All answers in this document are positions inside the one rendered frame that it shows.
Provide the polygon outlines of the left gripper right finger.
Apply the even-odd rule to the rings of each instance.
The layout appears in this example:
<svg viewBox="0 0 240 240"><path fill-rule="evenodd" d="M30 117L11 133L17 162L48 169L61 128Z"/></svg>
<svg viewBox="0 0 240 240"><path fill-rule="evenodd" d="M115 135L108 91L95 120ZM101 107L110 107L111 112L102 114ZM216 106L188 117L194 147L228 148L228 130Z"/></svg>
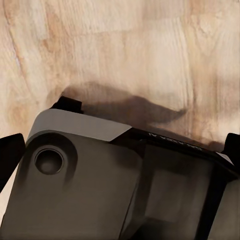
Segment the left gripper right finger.
<svg viewBox="0 0 240 240"><path fill-rule="evenodd" d="M228 133L223 151L240 173L240 135Z"/></svg>

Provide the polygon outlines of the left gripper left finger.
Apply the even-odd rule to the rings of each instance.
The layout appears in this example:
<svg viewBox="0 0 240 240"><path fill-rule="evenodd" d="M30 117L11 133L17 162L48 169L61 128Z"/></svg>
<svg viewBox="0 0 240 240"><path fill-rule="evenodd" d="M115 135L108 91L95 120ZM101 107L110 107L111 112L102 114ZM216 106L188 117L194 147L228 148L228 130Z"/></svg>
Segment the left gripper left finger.
<svg viewBox="0 0 240 240"><path fill-rule="evenodd" d="M0 138L0 193L26 152L21 133Z"/></svg>

